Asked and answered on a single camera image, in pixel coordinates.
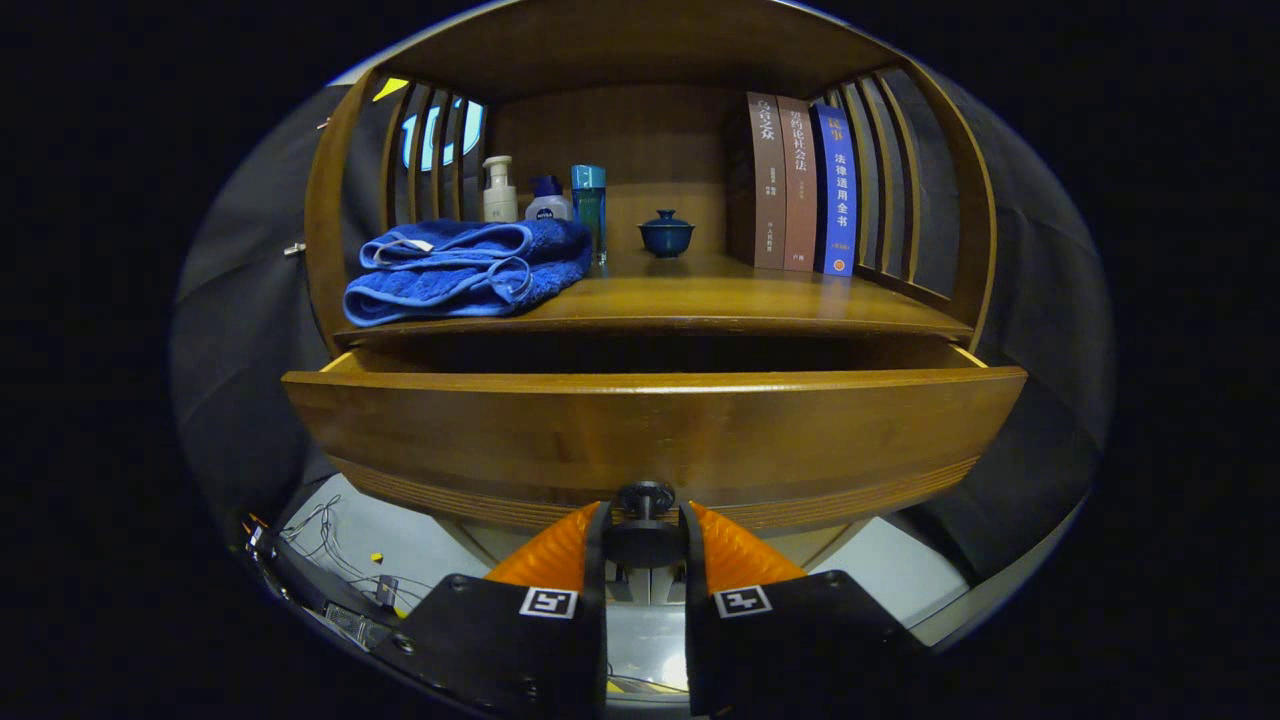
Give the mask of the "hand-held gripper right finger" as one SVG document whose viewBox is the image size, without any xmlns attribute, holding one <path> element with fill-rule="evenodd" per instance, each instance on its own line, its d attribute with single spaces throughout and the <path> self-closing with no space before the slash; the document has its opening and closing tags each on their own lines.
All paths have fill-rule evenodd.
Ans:
<svg viewBox="0 0 1280 720">
<path fill-rule="evenodd" d="M 900 717 L 931 651 L 842 570 L 805 573 L 724 515 L 680 507 L 690 710 L 707 717 Z"/>
</svg>

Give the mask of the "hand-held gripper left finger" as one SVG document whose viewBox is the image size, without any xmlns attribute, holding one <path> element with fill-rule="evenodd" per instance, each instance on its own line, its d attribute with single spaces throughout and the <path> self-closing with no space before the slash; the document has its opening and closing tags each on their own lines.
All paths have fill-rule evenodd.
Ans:
<svg viewBox="0 0 1280 720">
<path fill-rule="evenodd" d="M 609 502 L 579 510 L 570 580 L 444 577 L 372 648 L 394 676 L 477 719 L 602 719 Z"/>
</svg>

